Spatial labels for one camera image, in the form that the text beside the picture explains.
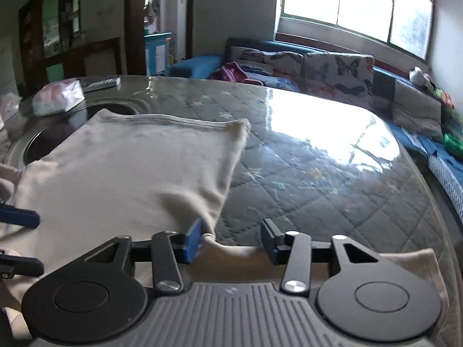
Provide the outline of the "cream white garment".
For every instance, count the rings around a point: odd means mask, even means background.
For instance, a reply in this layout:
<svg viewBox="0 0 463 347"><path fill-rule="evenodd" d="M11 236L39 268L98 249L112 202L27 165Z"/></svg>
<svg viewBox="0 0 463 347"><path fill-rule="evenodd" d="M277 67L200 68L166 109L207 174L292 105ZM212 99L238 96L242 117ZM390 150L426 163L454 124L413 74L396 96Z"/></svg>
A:
<svg viewBox="0 0 463 347"><path fill-rule="evenodd" d="M430 346L431 249L304 226L296 171L233 179L249 122L101 110L1 166L1 308L33 346Z"/></svg>

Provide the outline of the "black induction cooktop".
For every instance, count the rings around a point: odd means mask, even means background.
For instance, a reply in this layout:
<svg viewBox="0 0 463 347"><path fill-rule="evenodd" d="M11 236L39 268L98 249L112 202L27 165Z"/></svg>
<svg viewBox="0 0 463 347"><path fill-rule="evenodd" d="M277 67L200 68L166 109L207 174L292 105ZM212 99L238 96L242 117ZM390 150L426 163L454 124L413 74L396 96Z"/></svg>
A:
<svg viewBox="0 0 463 347"><path fill-rule="evenodd" d="M64 117L60 117L56 122L43 128L31 139L23 154L23 163L28 165L50 154L100 110L109 110L119 115L138 114L134 108L122 104L97 104L66 113Z"/></svg>

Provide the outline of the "pink white tissue pack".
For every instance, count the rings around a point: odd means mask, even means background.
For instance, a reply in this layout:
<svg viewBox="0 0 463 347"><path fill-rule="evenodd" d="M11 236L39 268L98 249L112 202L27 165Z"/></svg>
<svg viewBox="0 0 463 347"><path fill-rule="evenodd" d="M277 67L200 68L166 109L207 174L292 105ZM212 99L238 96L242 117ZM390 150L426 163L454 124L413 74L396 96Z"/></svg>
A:
<svg viewBox="0 0 463 347"><path fill-rule="evenodd" d="M85 100L80 81L65 79L45 85L33 97L34 115L43 117L68 112Z"/></svg>

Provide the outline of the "grey remote control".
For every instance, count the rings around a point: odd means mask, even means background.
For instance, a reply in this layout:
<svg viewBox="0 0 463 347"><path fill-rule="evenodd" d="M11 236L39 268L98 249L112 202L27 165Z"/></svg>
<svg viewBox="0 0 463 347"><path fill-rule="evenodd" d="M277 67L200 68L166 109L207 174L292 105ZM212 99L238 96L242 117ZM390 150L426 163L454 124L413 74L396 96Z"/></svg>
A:
<svg viewBox="0 0 463 347"><path fill-rule="evenodd" d="M82 90L84 93L91 93L107 88L114 88L119 86L121 83L120 77L110 77L110 78L89 78L81 80Z"/></svg>

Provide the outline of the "small butterfly pillow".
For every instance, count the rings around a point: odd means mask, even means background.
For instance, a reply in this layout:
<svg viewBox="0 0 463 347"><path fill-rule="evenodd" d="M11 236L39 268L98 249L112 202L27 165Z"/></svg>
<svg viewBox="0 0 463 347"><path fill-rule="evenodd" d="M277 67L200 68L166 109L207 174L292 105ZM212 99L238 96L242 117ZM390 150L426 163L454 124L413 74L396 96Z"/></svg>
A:
<svg viewBox="0 0 463 347"><path fill-rule="evenodd" d="M304 56L299 53L232 46L229 59L236 62L249 79L266 87L300 92Z"/></svg>

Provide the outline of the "large butterfly pillow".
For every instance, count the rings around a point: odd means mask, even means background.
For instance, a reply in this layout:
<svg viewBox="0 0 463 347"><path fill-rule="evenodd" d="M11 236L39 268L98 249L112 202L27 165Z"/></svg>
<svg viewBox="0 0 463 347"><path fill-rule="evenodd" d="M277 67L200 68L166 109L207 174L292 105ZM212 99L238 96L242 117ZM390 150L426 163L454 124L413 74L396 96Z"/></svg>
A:
<svg viewBox="0 0 463 347"><path fill-rule="evenodd" d="M369 110L372 105L375 59L356 53L306 53L306 93Z"/></svg>

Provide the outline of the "blue sofa cover cloth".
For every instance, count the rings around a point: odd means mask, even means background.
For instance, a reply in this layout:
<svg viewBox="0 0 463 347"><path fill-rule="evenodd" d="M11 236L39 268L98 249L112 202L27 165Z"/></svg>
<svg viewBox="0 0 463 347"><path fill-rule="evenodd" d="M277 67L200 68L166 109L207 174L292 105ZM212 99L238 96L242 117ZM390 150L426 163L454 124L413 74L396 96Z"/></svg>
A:
<svg viewBox="0 0 463 347"><path fill-rule="evenodd" d="M434 175L462 220L462 163L428 136L411 133L391 122L388 127L409 155Z"/></svg>

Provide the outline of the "grey cushion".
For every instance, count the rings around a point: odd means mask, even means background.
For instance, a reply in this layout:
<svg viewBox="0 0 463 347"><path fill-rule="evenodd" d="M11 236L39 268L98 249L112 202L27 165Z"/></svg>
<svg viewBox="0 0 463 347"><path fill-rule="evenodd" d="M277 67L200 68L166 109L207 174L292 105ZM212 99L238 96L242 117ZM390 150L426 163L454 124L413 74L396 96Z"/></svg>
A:
<svg viewBox="0 0 463 347"><path fill-rule="evenodd" d="M409 132L443 141L441 103L399 80L395 81L392 120Z"/></svg>

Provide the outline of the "blue corner sofa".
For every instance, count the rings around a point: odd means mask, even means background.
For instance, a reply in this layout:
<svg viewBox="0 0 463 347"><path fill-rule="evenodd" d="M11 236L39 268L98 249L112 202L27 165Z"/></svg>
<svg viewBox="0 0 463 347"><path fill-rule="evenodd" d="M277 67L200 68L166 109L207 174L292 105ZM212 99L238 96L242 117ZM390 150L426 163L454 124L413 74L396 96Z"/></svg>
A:
<svg viewBox="0 0 463 347"><path fill-rule="evenodd" d="M166 73L248 82L368 109L424 161L456 213L462 214L462 114L419 67L401 77L382 68L371 55L229 38L224 54L180 60Z"/></svg>

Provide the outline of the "magenta cloth on sofa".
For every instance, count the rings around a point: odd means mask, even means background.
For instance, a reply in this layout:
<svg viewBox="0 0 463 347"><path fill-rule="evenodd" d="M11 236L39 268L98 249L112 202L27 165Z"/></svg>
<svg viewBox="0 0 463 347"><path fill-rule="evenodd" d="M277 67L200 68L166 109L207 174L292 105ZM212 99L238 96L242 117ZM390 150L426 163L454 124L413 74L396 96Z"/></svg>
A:
<svg viewBox="0 0 463 347"><path fill-rule="evenodd" d="M249 78L235 61L229 62L215 70L210 75L210 78L215 81L264 86L262 81Z"/></svg>

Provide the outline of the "green plastic bowl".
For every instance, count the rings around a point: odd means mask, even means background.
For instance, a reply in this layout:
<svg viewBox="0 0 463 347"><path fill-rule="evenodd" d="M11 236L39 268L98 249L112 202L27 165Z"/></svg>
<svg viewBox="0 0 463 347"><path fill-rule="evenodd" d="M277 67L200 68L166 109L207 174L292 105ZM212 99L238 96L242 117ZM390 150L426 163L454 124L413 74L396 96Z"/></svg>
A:
<svg viewBox="0 0 463 347"><path fill-rule="evenodd" d="M446 151L458 160L463 159L463 146L462 141L450 133L445 133L443 136L443 143Z"/></svg>

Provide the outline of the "blue white cabinet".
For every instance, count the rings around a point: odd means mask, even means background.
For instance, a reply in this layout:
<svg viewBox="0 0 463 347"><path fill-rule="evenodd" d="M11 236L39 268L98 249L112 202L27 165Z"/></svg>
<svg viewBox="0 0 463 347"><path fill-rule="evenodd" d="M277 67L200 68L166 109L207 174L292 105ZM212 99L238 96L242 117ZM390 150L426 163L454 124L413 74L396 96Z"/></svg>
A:
<svg viewBox="0 0 463 347"><path fill-rule="evenodd" d="M170 32L147 34L145 42L145 65L148 76L163 74L169 67Z"/></svg>

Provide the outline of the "panda plush toy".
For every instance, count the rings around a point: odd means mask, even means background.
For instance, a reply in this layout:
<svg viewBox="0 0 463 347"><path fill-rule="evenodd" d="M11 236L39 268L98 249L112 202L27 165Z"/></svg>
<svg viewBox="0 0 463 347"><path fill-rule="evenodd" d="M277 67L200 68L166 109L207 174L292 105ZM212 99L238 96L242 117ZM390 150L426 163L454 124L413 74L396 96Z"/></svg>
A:
<svg viewBox="0 0 463 347"><path fill-rule="evenodd" d="M415 67L409 71L409 80L410 83L417 88L435 89L430 76L424 73L420 67Z"/></svg>

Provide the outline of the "pink green plush toy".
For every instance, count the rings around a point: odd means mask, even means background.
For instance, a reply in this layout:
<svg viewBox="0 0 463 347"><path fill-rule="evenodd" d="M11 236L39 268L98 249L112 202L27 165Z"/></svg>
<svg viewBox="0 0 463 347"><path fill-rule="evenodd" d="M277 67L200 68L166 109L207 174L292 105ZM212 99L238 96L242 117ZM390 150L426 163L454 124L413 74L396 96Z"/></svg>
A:
<svg viewBox="0 0 463 347"><path fill-rule="evenodd" d="M453 100L451 99L451 96L449 93L443 91L440 88L437 88L435 90L435 95L443 102L443 105L445 106L445 108L450 109L450 110L454 109Z"/></svg>

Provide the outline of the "window with green frame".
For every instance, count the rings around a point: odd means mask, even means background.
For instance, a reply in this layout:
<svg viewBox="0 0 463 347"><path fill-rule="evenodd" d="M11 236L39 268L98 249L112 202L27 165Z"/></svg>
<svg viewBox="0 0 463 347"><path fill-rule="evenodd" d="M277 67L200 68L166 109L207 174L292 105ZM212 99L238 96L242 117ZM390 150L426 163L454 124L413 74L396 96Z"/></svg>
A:
<svg viewBox="0 0 463 347"><path fill-rule="evenodd" d="M360 34L425 60L432 34L434 1L282 0L282 13Z"/></svg>

